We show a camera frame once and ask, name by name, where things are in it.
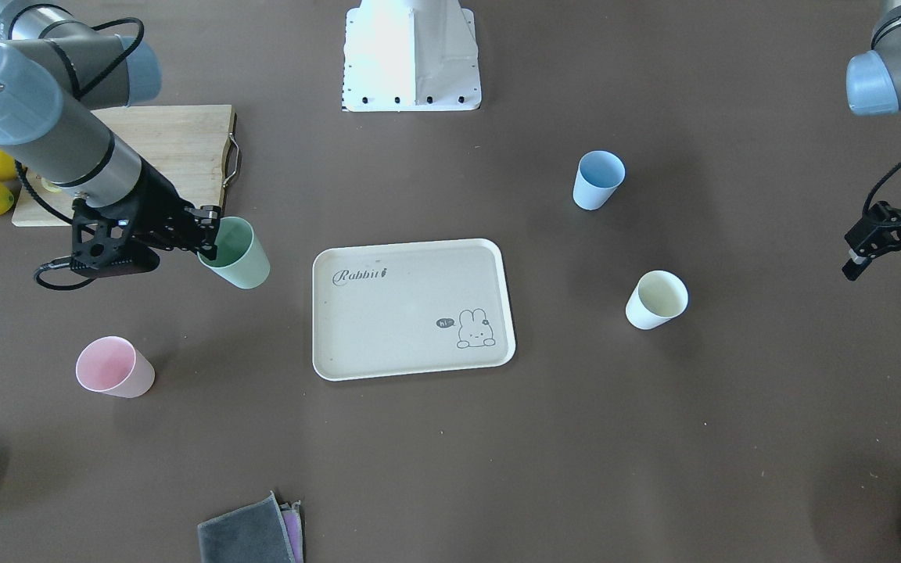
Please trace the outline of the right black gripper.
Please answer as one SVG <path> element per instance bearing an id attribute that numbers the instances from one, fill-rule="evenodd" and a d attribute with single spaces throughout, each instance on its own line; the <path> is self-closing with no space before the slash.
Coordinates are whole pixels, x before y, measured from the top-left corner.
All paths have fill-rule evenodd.
<path id="1" fill-rule="evenodd" d="M 201 259 L 216 260 L 216 235 L 201 235 L 197 228 L 218 229 L 220 206 L 201 206 L 183 199 L 163 174 L 141 161 L 135 188 L 128 195 L 132 232 L 144 245 L 161 249 L 181 249 Z"/>

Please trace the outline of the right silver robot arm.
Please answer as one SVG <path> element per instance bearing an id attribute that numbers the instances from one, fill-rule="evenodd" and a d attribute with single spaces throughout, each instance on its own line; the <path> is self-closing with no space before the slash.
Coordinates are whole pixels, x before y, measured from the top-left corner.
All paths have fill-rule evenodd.
<path id="1" fill-rule="evenodd" d="M 0 149 L 73 199 L 72 257 L 92 270 L 158 249 L 212 259 L 221 211 L 186 202 L 97 116 L 157 97 L 143 31 L 106 34 L 52 1 L 0 1 Z"/>

